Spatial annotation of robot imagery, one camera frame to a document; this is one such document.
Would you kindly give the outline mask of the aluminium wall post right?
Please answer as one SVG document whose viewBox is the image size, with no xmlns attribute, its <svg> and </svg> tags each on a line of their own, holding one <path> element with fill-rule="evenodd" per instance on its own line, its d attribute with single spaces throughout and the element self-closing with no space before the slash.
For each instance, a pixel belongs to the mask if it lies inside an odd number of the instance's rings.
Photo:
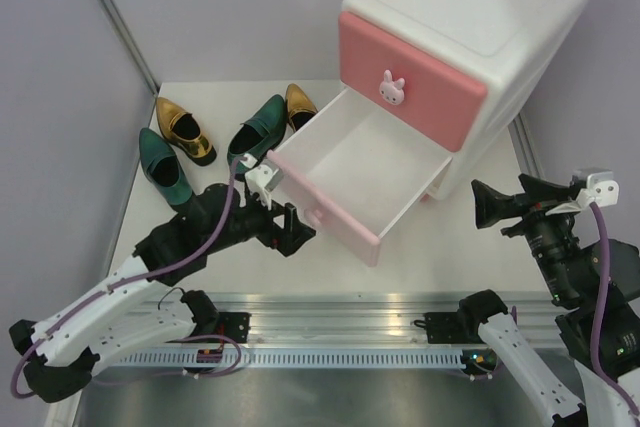
<svg viewBox="0 0 640 427">
<path fill-rule="evenodd" d="M 511 123 L 510 134 L 521 171 L 542 178 L 544 176 L 542 165 L 535 150 L 533 137 L 526 118 L 522 112 Z"/>
</svg>

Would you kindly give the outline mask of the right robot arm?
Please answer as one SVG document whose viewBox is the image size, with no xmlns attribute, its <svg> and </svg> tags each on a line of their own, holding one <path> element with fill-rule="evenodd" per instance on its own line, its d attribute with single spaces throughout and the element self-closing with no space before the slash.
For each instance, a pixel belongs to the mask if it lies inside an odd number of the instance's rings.
<svg viewBox="0 0 640 427">
<path fill-rule="evenodd" d="M 474 180 L 477 228 L 515 219 L 502 235 L 526 239 L 554 306 L 560 338 L 584 395 L 572 394 L 525 341 L 512 313 L 492 290 L 459 302 L 456 328 L 482 341 L 525 392 L 546 426 L 636 426 L 639 423 L 639 293 L 622 282 L 639 277 L 639 250 L 609 237 L 602 210 L 619 185 L 611 172 L 586 169 L 561 186 L 522 174 L 522 193 L 503 194 Z"/>
</svg>

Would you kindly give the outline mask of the aluminium wall post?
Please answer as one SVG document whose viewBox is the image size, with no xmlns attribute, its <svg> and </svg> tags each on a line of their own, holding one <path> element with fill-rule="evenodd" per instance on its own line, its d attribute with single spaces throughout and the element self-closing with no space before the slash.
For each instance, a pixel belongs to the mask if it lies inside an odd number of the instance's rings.
<svg viewBox="0 0 640 427">
<path fill-rule="evenodd" d="M 542 165 L 535 150 L 533 137 L 526 118 L 522 112 L 511 123 L 510 134 L 521 171 L 542 178 L 544 176 Z"/>
<path fill-rule="evenodd" d="M 97 2 L 146 87 L 156 97 L 159 94 L 160 84 L 152 73 L 115 0 L 97 0 Z"/>
</svg>

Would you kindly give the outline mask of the light pink drawer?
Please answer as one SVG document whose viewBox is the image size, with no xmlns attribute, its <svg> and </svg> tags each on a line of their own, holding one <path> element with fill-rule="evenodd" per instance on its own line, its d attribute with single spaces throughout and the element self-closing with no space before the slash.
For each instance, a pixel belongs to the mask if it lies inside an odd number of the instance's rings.
<svg viewBox="0 0 640 427">
<path fill-rule="evenodd" d="M 437 143 L 345 89 L 267 155 L 306 223 L 366 265 L 452 160 Z"/>
</svg>

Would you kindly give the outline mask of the pink upper drawer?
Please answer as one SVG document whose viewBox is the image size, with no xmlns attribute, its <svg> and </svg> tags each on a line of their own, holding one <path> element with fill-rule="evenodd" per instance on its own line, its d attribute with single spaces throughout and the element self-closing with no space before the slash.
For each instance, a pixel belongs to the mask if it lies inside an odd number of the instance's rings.
<svg viewBox="0 0 640 427">
<path fill-rule="evenodd" d="M 450 152 L 488 94 L 482 82 L 348 12 L 339 16 L 340 78 Z"/>
</svg>

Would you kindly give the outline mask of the aluminium table edge rail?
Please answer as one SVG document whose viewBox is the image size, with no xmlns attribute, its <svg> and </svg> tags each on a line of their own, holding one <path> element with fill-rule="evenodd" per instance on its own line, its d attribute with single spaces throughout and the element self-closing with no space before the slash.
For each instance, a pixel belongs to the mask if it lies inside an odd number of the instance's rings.
<svg viewBox="0 0 640 427">
<path fill-rule="evenodd" d="M 256 347 L 413 348 L 427 344 L 413 325 L 427 312 L 453 312 L 464 292 L 209 294 L 221 311 L 250 314 Z"/>
</svg>

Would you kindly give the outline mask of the green loafer shoe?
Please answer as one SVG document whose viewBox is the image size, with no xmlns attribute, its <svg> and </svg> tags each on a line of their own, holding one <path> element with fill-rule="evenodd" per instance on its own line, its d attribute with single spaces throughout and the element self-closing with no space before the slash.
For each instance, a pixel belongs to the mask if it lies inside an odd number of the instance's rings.
<svg viewBox="0 0 640 427">
<path fill-rule="evenodd" d="M 167 204 L 176 207 L 187 203 L 193 196 L 193 189 L 170 144 L 153 130 L 142 128 L 138 147 L 145 177 Z"/>
<path fill-rule="evenodd" d="M 227 161 L 249 154 L 261 161 L 267 152 L 276 147 L 284 138 L 287 127 L 285 100 L 280 94 L 270 97 L 232 138 Z"/>
</svg>

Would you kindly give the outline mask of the aluminium wall post left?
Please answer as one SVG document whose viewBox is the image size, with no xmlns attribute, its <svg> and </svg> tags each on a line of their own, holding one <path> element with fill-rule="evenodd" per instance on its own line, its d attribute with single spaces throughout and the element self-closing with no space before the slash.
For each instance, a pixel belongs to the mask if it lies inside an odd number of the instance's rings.
<svg viewBox="0 0 640 427">
<path fill-rule="evenodd" d="M 97 0 L 97 2 L 146 87 L 156 97 L 159 94 L 160 84 L 152 73 L 115 0 Z"/>
</svg>

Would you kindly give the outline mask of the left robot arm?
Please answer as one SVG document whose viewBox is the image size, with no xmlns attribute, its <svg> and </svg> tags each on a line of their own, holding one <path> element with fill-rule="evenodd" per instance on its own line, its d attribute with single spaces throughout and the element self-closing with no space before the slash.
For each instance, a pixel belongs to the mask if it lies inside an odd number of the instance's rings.
<svg viewBox="0 0 640 427">
<path fill-rule="evenodd" d="M 146 321 L 125 315 L 154 296 L 178 288 L 204 269 L 209 255 L 257 239 L 282 256 L 295 254 L 316 234 L 291 203 L 265 206 L 256 193 L 216 183 L 175 207 L 175 216 L 155 227 L 114 274 L 51 317 L 22 319 L 9 329 L 21 359 L 10 391 L 16 399 L 46 403 L 84 389 L 121 358 L 161 343 L 214 343 L 216 353 L 237 340 L 220 330 L 220 313 L 201 290 L 182 293 Z"/>
</svg>

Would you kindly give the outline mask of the gold shoe far left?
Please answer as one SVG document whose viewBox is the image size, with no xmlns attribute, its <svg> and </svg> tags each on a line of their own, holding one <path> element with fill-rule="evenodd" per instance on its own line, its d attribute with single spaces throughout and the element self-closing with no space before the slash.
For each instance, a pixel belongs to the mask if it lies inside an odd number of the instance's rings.
<svg viewBox="0 0 640 427">
<path fill-rule="evenodd" d="M 213 143 L 190 112 L 165 97 L 156 99 L 155 112 L 161 135 L 192 162 L 204 167 L 216 160 Z"/>
</svg>

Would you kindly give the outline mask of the white plastic shoe cabinet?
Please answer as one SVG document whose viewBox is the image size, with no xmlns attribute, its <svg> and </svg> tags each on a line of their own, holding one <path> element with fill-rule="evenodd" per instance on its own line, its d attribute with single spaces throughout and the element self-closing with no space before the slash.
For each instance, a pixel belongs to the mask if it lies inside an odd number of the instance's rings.
<svg viewBox="0 0 640 427">
<path fill-rule="evenodd" d="M 445 198 L 524 106 L 589 0 L 343 0 L 352 13 L 482 82 L 463 146 L 427 189 Z"/>
</svg>

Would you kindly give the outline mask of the gold shoe near cabinet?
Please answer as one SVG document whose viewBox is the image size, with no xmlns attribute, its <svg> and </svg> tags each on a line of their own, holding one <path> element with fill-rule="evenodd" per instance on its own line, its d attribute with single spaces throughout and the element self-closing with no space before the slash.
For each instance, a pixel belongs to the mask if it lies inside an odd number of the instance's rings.
<svg viewBox="0 0 640 427">
<path fill-rule="evenodd" d="M 288 85 L 285 102 L 288 124 L 294 132 L 300 130 L 318 113 L 318 109 L 312 100 L 295 83 Z"/>
</svg>

